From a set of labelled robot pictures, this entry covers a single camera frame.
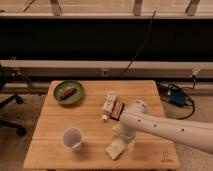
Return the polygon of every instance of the office chair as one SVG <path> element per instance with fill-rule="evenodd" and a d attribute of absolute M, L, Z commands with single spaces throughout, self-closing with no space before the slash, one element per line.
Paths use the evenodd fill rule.
<path fill-rule="evenodd" d="M 17 104 L 23 103 L 23 99 L 20 96 L 18 96 L 17 94 L 15 94 L 15 95 L 8 97 L 4 101 L 0 102 L 0 109 L 3 108 L 5 105 L 10 103 L 14 99 Z M 16 134 L 19 137 L 22 137 L 27 133 L 27 130 L 23 126 L 15 124 L 15 123 L 11 123 L 11 122 L 3 121 L 3 120 L 0 120 L 0 127 L 16 128 L 17 129 Z"/>

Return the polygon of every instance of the paper cup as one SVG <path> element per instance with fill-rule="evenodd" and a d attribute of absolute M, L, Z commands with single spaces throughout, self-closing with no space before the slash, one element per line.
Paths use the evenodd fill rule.
<path fill-rule="evenodd" d="M 82 132 L 78 128 L 68 128 L 62 137 L 62 144 L 71 149 L 74 152 L 77 152 L 81 149 L 82 146 Z"/>

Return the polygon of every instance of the cable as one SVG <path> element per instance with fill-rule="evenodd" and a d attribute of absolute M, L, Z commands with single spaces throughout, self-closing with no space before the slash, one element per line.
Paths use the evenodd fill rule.
<path fill-rule="evenodd" d="M 130 66 L 135 61 L 135 59 L 137 58 L 137 56 L 139 55 L 139 53 L 141 52 L 141 50 L 144 48 L 144 46 L 145 46 L 145 44 L 146 44 L 146 42 L 147 42 L 147 40 L 149 38 L 151 29 L 152 29 L 152 22 L 154 20 L 155 14 L 156 14 L 156 10 L 152 14 L 152 18 L 150 19 L 150 23 L 149 23 L 149 26 L 148 26 L 148 29 L 147 29 L 147 33 L 145 35 L 145 38 L 144 38 L 143 42 L 141 43 L 141 45 L 139 46 L 138 50 L 136 51 L 135 56 L 129 62 L 129 64 L 127 65 L 127 67 L 118 75 L 118 77 L 121 77 L 130 68 Z"/>
<path fill-rule="evenodd" d="M 197 79 L 195 75 L 192 75 L 192 79 L 193 79 L 193 85 L 192 87 L 181 87 L 182 89 L 195 89 L 196 83 L 197 83 Z"/>
<path fill-rule="evenodd" d="M 183 91 L 183 88 L 191 88 L 191 89 L 194 89 L 194 87 L 195 87 L 195 82 L 196 82 L 196 81 L 194 81 L 194 83 L 193 83 L 193 87 L 179 87 L 179 86 L 176 85 L 176 84 L 168 84 L 168 86 L 166 87 L 166 86 L 163 86 L 163 85 L 160 84 L 160 83 L 158 83 L 158 86 L 159 86 L 160 88 L 166 88 L 166 89 L 168 90 L 168 92 L 171 91 L 171 90 L 182 90 L 182 91 Z M 192 111 L 191 111 L 191 113 L 188 114 L 187 116 L 180 117 L 180 118 L 173 118 L 173 119 L 178 119 L 178 120 L 187 119 L 187 118 L 191 117 L 191 116 L 194 114 L 195 110 L 196 110 L 194 100 L 193 100 L 188 94 L 186 94 L 185 92 L 184 92 L 184 94 L 185 94 L 185 96 L 186 96 L 186 101 L 188 101 L 188 102 L 190 103 L 190 104 L 188 104 L 188 103 L 186 102 L 186 103 L 184 104 L 184 106 L 191 106 L 191 107 L 192 107 Z"/>

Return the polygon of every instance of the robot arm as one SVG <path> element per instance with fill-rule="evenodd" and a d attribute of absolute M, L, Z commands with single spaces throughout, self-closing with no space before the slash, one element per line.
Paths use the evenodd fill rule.
<path fill-rule="evenodd" d="M 119 136 L 127 143 L 144 131 L 213 154 L 213 124 L 147 115 L 146 104 L 135 100 L 120 117 Z"/>

